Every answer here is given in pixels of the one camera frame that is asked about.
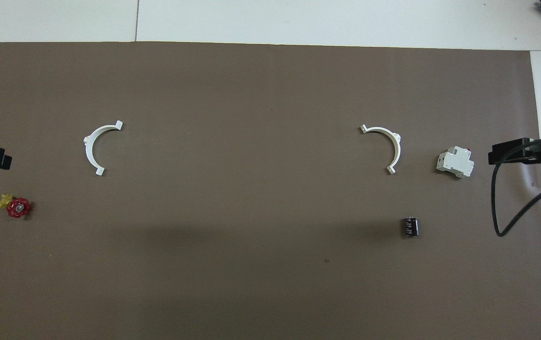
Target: red handwheel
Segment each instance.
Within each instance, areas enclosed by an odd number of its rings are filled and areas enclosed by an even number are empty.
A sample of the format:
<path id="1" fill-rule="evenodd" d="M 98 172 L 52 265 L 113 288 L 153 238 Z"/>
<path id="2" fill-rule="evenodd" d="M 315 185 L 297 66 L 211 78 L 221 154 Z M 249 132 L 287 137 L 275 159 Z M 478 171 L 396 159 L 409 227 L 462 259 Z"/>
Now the red handwheel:
<path id="1" fill-rule="evenodd" d="M 24 198 L 15 198 L 8 204 L 8 216 L 19 218 L 31 210 L 31 203 Z"/>

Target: black cable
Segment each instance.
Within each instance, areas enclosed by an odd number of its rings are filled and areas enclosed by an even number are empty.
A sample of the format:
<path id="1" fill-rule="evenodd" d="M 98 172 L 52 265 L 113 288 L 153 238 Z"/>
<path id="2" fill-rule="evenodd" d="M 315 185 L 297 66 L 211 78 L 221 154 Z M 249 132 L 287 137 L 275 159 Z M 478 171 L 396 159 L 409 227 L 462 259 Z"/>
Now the black cable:
<path id="1" fill-rule="evenodd" d="M 530 200 L 520 211 L 512 218 L 512 221 L 508 223 L 506 228 L 503 231 L 499 231 L 499 224 L 497 223 L 497 211 L 495 209 L 495 181 L 497 180 L 497 171 L 499 170 L 499 167 L 501 164 L 503 164 L 507 159 L 513 155 L 514 153 L 528 148 L 532 145 L 541 145 L 541 139 L 534 140 L 533 142 L 529 142 L 527 144 L 518 145 L 514 148 L 512 148 L 510 151 L 506 152 L 501 159 L 495 164 L 495 168 L 493 169 L 493 177 L 491 178 L 491 213 L 493 214 L 493 227 L 495 228 L 495 234 L 499 237 L 503 237 L 506 235 L 510 229 L 518 222 L 518 220 L 528 211 L 535 203 L 537 203 L 541 199 L 541 193 L 537 196 L 535 196 L 532 200 Z"/>

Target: semicircular bracket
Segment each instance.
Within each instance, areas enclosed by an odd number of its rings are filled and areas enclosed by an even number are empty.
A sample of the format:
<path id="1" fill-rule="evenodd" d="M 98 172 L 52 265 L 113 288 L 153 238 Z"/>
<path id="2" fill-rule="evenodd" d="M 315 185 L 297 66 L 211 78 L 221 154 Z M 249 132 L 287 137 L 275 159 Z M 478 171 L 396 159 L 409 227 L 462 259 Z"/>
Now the semicircular bracket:
<path id="1" fill-rule="evenodd" d="M 390 174 L 395 173 L 396 170 L 394 170 L 394 166 L 396 165 L 396 163 L 398 162 L 398 159 L 400 158 L 400 134 L 393 133 L 392 131 L 390 131 L 389 129 L 386 129 L 385 127 L 367 127 L 365 124 L 361 125 L 361 130 L 363 131 L 364 134 L 383 133 L 388 138 L 390 138 L 390 140 L 394 144 L 394 158 L 392 159 L 392 163 L 390 163 L 390 165 L 387 166 L 387 170 L 388 172 L 390 172 Z"/>
<path id="2" fill-rule="evenodd" d="M 98 136 L 100 136 L 102 133 L 110 130 L 121 130 L 122 126 L 123 122 L 121 120 L 118 120 L 115 125 L 104 125 L 102 127 L 99 127 L 98 129 L 94 130 L 93 133 L 91 133 L 89 136 L 83 138 L 83 144 L 85 144 L 85 155 L 87 157 L 87 160 L 96 167 L 96 174 L 98 176 L 102 176 L 104 168 L 100 166 L 100 164 L 98 164 L 96 159 L 94 159 L 94 142 L 96 141 L 96 138 L 98 138 Z"/>

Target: brown paper sheet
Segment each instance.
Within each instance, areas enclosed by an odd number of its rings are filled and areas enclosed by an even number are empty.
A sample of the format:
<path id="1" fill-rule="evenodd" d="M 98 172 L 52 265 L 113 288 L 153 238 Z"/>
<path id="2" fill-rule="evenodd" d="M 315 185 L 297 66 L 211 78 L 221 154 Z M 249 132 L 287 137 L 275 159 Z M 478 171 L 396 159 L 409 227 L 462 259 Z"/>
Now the brown paper sheet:
<path id="1" fill-rule="evenodd" d="M 524 51 L 0 43 L 0 339 L 541 339 L 537 136 Z"/>

